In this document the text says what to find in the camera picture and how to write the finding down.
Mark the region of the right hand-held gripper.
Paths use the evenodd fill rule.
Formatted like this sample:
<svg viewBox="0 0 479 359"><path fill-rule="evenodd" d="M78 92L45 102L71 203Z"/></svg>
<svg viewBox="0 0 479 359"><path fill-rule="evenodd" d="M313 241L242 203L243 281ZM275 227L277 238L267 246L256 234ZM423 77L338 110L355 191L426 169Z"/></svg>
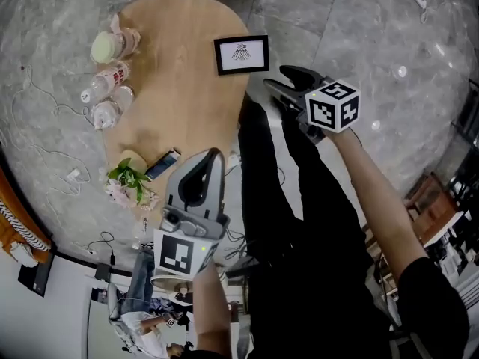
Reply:
<svg viewBox="0 0 479 359"><path fill-rule="evenodd" d="M297 117L299 128L313 144L322 141L324 130L340 133L359 120L361 93L358 88L341 79L322 77L305 67L286 64L281 65L279 71L294 88L274 79L264 79L264 87L281 112Z"/></svg>

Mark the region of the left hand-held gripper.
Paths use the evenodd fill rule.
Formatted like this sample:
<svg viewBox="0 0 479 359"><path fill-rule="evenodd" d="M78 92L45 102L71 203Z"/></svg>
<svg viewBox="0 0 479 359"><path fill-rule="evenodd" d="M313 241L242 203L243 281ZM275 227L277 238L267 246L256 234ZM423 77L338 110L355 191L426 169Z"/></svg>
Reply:
<svg viewBox="0 0 479 359"><path fill-rule="evenodd" d="M158 269L192 279L208 266L230 223L222 214L224 186L225 158L215 147L189 157L170 175L162 221L154 230Z"/></svg>

